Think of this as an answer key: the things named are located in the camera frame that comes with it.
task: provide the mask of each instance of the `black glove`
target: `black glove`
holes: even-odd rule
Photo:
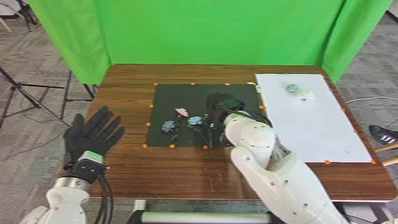
[[[63,169],[67,170],[76,164],[78,158],[85,151],[92,151],[104,156],[110,147],[115,145],[120,136],[124,134],[124,128],[118,127],[120,117],[117,117],[111,123],[106,125],[111,119],[113,113],[108,111],[108,107],[102,106],[86,123],[83,123],[83,116],[76,114],[72,126],[63,133],[65,142],[65,159]]]

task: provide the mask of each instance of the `green screen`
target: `green screen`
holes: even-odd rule
[[[316,65],[335,82],[390,0],[30,4],[83,83],[101,83],[108,66],[122,63]]]

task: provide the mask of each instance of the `floor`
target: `floor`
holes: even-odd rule
[[[21,20],[7,20],[14,30],[7,33],[0,27],[0,66],[21,82],[63,86],[67,67],[47,40],[40,27],[26,32]],[[5,107],[8,84],[0,80],[0,108]],[[383,17],[351,62],[337,88],[344,100],[362,97],[398,97],[398,24]],[[39,96],[40,89],[28,88]],[[62,102],[62,90],[49,90],[44,103],[58,111]],[[71,97],[86,98],[81,85],[72,80]],[[371,100],[348,104],[349,109],[367,132],[367,125],[378,124],[398,129],[398,101]],[[28,102],[19,95],[14,98],[10,111],[28,107]],[[67,104],[65,121],[76,113],[85,113],[88,103]],[[0,132],[0,223],[17,223],[30,209],[46,205],[46,190],[51,186],[62,159],[62,132],[63,125],[39,110],[7,118]],[[396,152],[380,153],[380,157]],[[390,178],[398,184],[398,165],[387,167]],[[124,224],[131,213],[131,200],[117,200],[115,224]],[[398,202],[387,204],[398,217]],[[197,202],[197,201],[150,201],[149,209],[154,211],[227,211],[262,212],[266,210],[259,202]],[[85,205],[88,223],[97,210],[97,201]]]

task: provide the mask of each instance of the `table surface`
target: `table surface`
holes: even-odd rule
[[[312,66],[250,65],[113,65],[99,87],[88,114],[106,105],[122,117],[124,137],[104,163],[113,196],[131,199],[259,200],[229,159],[229,148],[142,148],[154,95],[154,83],[245,84],[261,73],[323,74]],[[341,107],[357,130],[374,164],[316,164],[317,175],[333,201],[389,201],[396,188],[380,164],[365,135],[330,83]],[[92,187],[99,197],[99,187]]]

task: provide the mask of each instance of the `white board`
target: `white board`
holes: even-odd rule
[[[369,162],[369,153],[321,75],[257,74],[266,115],[285,148],[303,162]],[[285,91],[296,84],[314,99]]]

